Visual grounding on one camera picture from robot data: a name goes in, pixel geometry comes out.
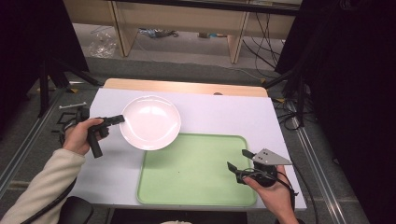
white plate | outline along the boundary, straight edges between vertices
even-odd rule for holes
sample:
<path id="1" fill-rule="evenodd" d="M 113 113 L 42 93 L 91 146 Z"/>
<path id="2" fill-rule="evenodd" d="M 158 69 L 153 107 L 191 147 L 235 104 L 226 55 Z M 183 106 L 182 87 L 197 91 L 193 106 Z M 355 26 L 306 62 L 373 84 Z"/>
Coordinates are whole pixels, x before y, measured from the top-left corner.
<path id="1" fill-rule="evenodd" d="M 180 115 L 176 107 L 158 96 L 134 99 L 122 111 L 125 122 L 121 133 L 132 146 L 157 150 L 171 144 L 180 131 Z"/>

plastic bag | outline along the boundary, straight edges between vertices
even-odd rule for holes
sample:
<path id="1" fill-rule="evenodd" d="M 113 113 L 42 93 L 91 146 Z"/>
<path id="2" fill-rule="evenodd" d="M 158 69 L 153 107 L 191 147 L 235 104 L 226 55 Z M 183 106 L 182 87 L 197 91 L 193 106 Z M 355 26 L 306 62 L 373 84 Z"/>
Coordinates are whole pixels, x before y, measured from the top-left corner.
<path id="1" fill-rule="evenodd" d="M 90 55 L 97 58 L 112 58 L 116 51 L 117 40 L 106 32 L 99 32 L 90 44 Z"/>
<path id="2" fill-rule="evenodd" d="M 151 38 L 157 37 L 165 37 L 172 35 L 174 37 L 178 36 L 177 31 L 170 31 L 170 30 L 158 30 L 158 29 L 139 29 L 139 34 L 141 35 L 148 35 Z"/>

black stand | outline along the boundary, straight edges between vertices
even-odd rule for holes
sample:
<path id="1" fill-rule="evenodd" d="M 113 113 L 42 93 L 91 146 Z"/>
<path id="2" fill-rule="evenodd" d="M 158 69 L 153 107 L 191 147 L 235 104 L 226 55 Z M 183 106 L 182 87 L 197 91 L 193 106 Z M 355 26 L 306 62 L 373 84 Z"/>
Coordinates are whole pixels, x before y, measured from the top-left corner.
<path id="1" fill-rule="evenodd" d="M 280 77 L 277 77 L 266 84 L 262 84 L 265 89 L 269 89 L 281 81 L 287 80 L 288 82 L 282 92 L 283 95 L 285 97 L 291 97 L 297 91 L 298 101 L 296 117 L 299 121 L 299 127 L 304 127 L 304 80 L 308 74 L 311 75 L 314 72 L 312 71 L 313 65 L 318 62 L 318 56 L 323 50 L 323 47 L 329 43 L 332 32 L 334 31 L 342 11 L 339 6 L 339 1 L 334 1 L 329 10 L 329 13 L 324 17 L 323 22 L 318 25 L 318 28 L 311 36 L 303 54 L 294 67 L 288 72 L 282 74 Z"/>
<path id="2" fill-rule="evenodd" d="M 79 71 L 70 64 L 57 59 L 54 57 L 47 57 L 43 60 L 40 66 L 40 113 L 38 117 L 41 118 L 49 107 L 49 81 L 48 77 L 51 78 L 57 88 L 67 88 L 69 86 L 69 80 L 64 74 L 64 70 L 70 71 L 74 75 L 81 77 L 85 81 L 89 82 L 93 86 L 103 86 L 104 83 L 90 77 L 87 73 Z"/>

metal rail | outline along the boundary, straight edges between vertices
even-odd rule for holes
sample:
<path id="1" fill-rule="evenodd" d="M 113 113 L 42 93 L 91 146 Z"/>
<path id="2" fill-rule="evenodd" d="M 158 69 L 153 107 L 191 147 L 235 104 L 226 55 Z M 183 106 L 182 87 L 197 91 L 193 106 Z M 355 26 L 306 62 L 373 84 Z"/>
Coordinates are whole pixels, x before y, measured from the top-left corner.
<path id="1" fill-rule="evenodd" d="M 288 108 L 291 111 L 295 111 L 295 107 L 293 103 L 288 103 Z M 294 127 L 298 127 L 299 123 L 297 118 L 292 119 Z M 315 150 L 309 141 L 308 135 L 306 134 L 305 128 L 300 127 L 297 130 L 298 137 L 300 138 L 301 144 L 303 145 L 305 156 L 308 159 L 309 165 L 314 173 L 315 179 L 318 182 L 318 186 L 320 192 L 323 196 L 324 202 L 326 203 L 330 215 L 332 217 L 332 221 L 334 223 L 345 224 L 347 223 L 341 209 L 340 204 L 335 198 L 334 193 L 332 192 L 332 188 L 330 187 L 329 181 L 324 174 L 320 162 L 318 161 L 318 157 L 315 154 Z"/>
<path id="2" fill-rule="evenodd" d="M 22 163 L 26 159 L 32 147 L 35 145 L 35 141 L 38 136 L 41 134 L 43 127 L 47 124 L 50 115 L 53 112 L 53 108 L 55 104 L 58 102 L 59 98 L 63 95 L 64 89 L 57 89 L 54 95 L 51 97 L 51 101 L 49 102 L 49 109 L 46 113 L 37 121 L 35 125 L 27 134 L 26 138 L 23 140 L 21 146 L 18 148 L 17 152 L 14 154 L 14 157 L 8 163 L 6 170 L 0 176 L 0 199 L 3 197 L 5 192 L 7 191 L 7 187 L 11 182 L 14 175 L 20 169 Z"/>

white table surface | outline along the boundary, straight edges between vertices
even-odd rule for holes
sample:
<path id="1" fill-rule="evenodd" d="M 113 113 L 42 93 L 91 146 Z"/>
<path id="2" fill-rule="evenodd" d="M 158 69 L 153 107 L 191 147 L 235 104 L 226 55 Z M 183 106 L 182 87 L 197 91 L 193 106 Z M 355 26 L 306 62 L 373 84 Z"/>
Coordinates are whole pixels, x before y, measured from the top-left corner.
<path id="1" fill-rule="evenodd" d="M 146 95 L 161 96 L 176 106 L 181 116 L 181 133 L 241 135 L 247 140 L 248 149 L 254 153 L 266 147 L 282 157 L 290 158 L 270 98 L 100 89 L 92 102 L 91 117 L 117 116 L 133 99 Z M 142 204 L 136 199 L 136 190 L 144 151 L 127 143 L 119 125 L 109 127 L 109 131 L 110 135 L 99 142 L 103 157 L 94 159 L 91 152 L 86 155 L 86 163 L 70 195 L 93 204 L 119 208 L 214 211 L 265 208 L 260 198 L 250 207 Z M 306 204 L 293 167 L 285 167 L 294 190 L 300 192 L 295 207 L 304 210 Z"/>

